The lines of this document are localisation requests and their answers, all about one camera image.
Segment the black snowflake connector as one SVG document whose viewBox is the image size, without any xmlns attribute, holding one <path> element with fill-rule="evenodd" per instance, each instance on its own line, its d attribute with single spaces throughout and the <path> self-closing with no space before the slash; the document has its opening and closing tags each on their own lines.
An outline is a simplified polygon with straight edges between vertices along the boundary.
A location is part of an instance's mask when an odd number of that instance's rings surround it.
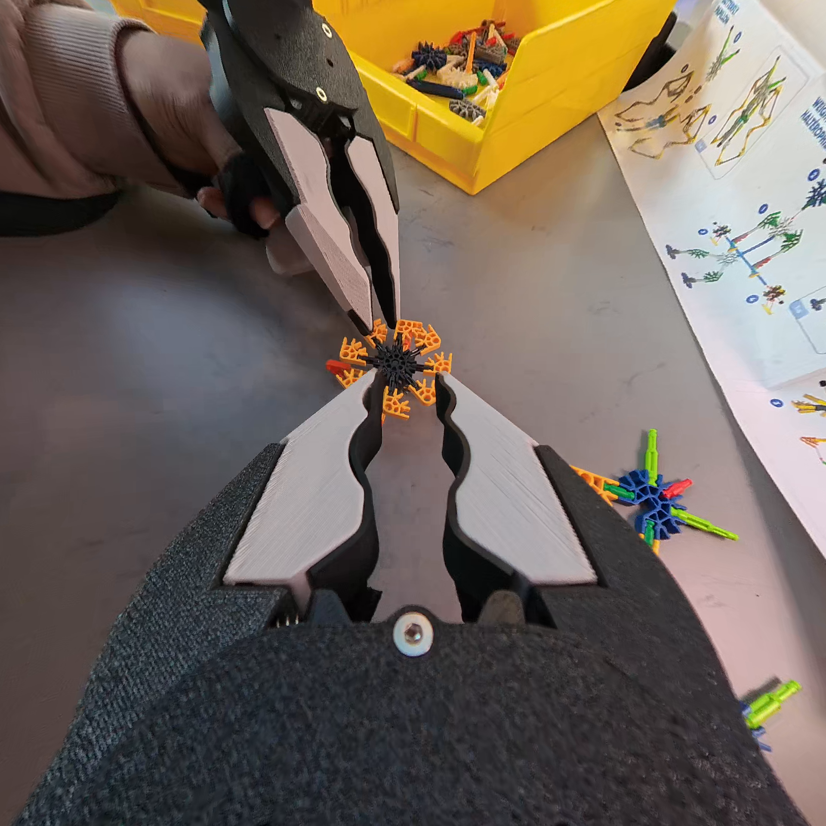
<svg viewBox="0 0 826 826">
<path fill-rule="evenodd" d="M 375 352 L 364 356 L 366 365 L 376 368 L 386 379 L 389 392 L 406 391 L 415 380 L 416 373 L 423 373 L 425 365 L 417 361 L 420 348 L 410 347 L 405 335 L 396 334 L 391 344 L 377 343 Z"/>
</svg>

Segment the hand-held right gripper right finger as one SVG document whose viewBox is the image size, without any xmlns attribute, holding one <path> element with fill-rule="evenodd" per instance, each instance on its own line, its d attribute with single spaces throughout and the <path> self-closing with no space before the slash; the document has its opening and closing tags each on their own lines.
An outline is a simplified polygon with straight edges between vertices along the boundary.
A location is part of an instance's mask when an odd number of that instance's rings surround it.
<svg viewBox="0 0 826 826">
<path fill-rule="evenodd" d="M 444 561 L 459 589 L 596 584 L 538 444 L 450 373 L 436 381 L 449 490 Z"/>
</svg>

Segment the white instruction sheet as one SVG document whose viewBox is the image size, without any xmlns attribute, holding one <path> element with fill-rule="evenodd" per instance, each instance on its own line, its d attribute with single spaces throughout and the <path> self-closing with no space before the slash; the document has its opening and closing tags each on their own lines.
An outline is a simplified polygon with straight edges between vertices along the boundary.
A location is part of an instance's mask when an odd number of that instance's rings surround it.
<svg viewBox="0 0 826 826">
<path fill-rule="evenodd" d="M 717 2 L 599 113 L 706 361 L 825 543 L 824 67 L 761 2 Z"/>
</svg>

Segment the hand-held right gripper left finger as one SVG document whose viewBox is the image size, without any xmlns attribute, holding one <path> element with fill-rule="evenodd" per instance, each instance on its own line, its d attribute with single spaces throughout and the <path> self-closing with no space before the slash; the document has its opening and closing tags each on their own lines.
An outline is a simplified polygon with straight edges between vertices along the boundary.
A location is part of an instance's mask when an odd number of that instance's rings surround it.
<svg viewBox="0 0 826 826">
<path fill-rule="evenodd" d="M 378 557 L 365 476 L 382 438 L 376 377 L 367 372 L 281 443 L 225 585 L 366 586 Z"/>
</svg>

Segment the person's left forearm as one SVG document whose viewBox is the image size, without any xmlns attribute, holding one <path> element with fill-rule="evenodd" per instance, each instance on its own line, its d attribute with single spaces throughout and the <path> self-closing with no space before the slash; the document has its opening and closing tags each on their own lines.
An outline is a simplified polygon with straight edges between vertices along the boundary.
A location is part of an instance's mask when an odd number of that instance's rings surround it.
<svg viewBox="0 0 826 826">
<path fill-rule="evenodd" d="M 122 81 L 121 41 L 144 23 L 81 2 L 1 3 L 1 189 L 75 199 L 120 179 L 175 183 Z"/>
</svg>

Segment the blue yellow green toy assembly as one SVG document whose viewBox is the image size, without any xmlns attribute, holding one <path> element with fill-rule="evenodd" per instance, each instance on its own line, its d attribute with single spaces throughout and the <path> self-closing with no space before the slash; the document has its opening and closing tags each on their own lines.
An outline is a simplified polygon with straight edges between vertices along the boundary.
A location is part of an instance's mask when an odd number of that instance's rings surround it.
<svg viewBox="0 0 826 826">
<path fill-rule="evenodd" d="M 635 508 L 635 531 L 656 555 L 660 554 L 664 541 L 680 534 L 684 528 L 738 541 L 737 533 L 687 511 L 682 500 L 693 480 L 667 480 L 659 471 L 657 445 L 657 430 L 651 428 L 646 435 L 643 465 L 617 479 L 575 465 L 571 465 L 571 469 L 606 504 Z M 801 690 L 799 682 L 781 681 L 774 676 L 738 701 L 743 722 L 762 752 L 772 752 L 771 746 L 765 742 L 766 722 Z"/>
</svg>

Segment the pile of mixed toy pieces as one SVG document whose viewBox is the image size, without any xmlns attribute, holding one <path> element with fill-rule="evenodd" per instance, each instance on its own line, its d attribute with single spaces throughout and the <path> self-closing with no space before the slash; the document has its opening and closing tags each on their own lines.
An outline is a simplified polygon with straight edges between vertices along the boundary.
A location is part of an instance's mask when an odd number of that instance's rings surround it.
<svg viewBox="0 0 826 826">
<path fill-rule="evenodd" d="M 417 91 L 445 99 L 453 114 L 484 127 L 521 41 L 504 22 L 485 19 L 473 29 L 456 31 L 443 46 L 420 41 L 391 72 Z"/>
</svg>

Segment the yellow plastic bin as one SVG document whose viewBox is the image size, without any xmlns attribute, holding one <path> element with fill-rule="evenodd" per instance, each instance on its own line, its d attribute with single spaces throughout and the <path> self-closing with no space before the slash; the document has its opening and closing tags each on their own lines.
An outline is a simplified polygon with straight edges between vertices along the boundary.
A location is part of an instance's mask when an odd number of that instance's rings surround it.
<svg viewBox="0 0 826 826">
<path fill-rule="evenodd" d="M 619 96 L 670 1 L 320 1 L 387 140 L 476 194 Z M 390 73 L 419 41 L 445 45 L 484 19 L 521 37 L 482 126 Z"/>
<path fill-rule="evenodd" d="M 110 1 L 117 14 L 139 19 L 165 36 L 201 46 L 205 8 L 198 1 Z"/>
</svg>

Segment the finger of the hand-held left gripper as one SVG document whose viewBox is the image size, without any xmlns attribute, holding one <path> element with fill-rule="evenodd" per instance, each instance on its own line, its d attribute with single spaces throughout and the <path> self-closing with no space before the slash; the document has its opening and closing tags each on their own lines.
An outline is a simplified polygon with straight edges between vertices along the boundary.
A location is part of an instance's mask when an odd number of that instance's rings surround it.
<svg viewBox="0 0 826 826">
<path fill-rule="evenodd" d="M 263 109 L 263 177 L 287 229 L 359 332 L 373 320 L 372 283 L 330 184 L 330 160 L 293 115 Z"/>
<path fill-rule="evenodd" d="M 360 230 L 358 237 L 376 249 L 367 253 L 373 287 L 385 321 L 396 328 L 401 315 L 398 213 L 373 143 L 357 136 L 349 142 L 346 153 L 369 205 L 367 228 Z"/>
</svg>

